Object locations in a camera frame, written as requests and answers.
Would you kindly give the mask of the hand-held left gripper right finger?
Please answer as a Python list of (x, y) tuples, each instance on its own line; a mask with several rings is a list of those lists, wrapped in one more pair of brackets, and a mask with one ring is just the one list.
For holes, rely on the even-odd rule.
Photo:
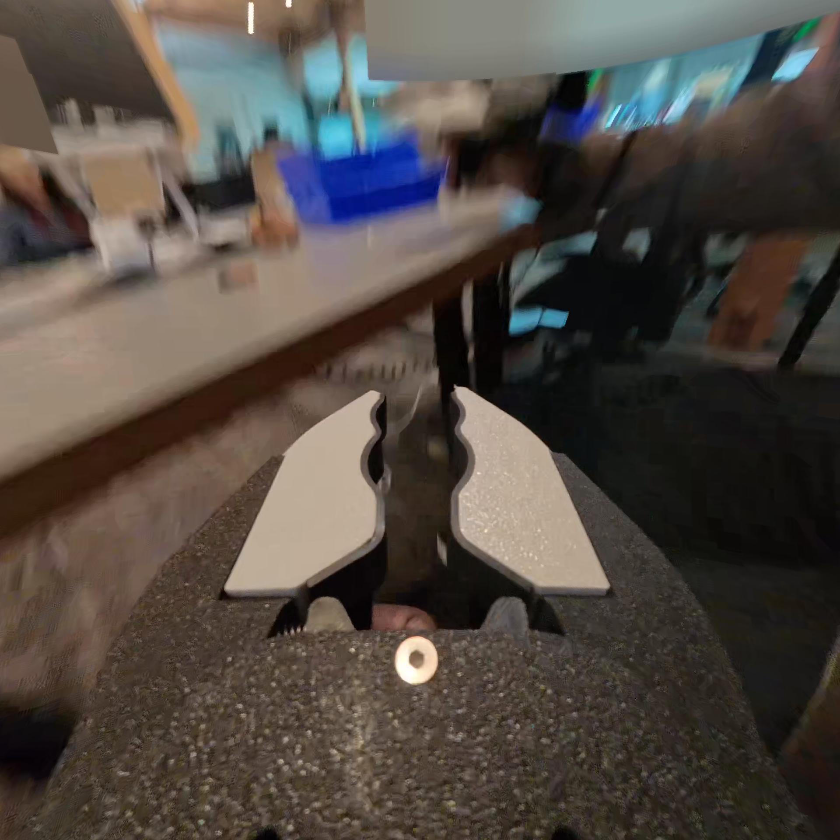
[(455, 544), (535, 595), (605, 596), (610, 582), (548, 446), (469, 388), (454, 389), (453, 407), (465, 454)]

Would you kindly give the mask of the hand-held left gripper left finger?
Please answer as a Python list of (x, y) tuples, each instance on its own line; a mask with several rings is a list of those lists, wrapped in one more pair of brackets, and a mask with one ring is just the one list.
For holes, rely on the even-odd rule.
[(225, 582), (226, 597), (292, 597), (337, 585), (370, 592), (386, 568), (386, 399), (366, 392), (281, 457)]

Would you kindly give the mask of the blue plastic bin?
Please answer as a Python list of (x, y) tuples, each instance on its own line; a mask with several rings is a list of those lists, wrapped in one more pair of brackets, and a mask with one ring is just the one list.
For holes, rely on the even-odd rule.
[(437, 201), (447, 165), (421, 155), (412, 138), (373, 151), (277, 159), (298, 218), (310, 226), (354, 223)]

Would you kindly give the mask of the grey desk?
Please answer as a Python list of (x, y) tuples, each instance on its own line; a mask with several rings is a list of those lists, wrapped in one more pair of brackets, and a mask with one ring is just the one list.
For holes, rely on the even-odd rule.
[(2, 536), (24, 529), (529, 247), (504, 189), (323, 230), (2, 337)]

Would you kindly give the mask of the person's left hand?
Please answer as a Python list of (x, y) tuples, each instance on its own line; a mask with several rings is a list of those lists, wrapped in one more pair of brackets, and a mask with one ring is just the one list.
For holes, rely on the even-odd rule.
[(371, 629), (377, 632), (433, 632), (435, 620), (424, 610), (410, 605), (374, 604)]

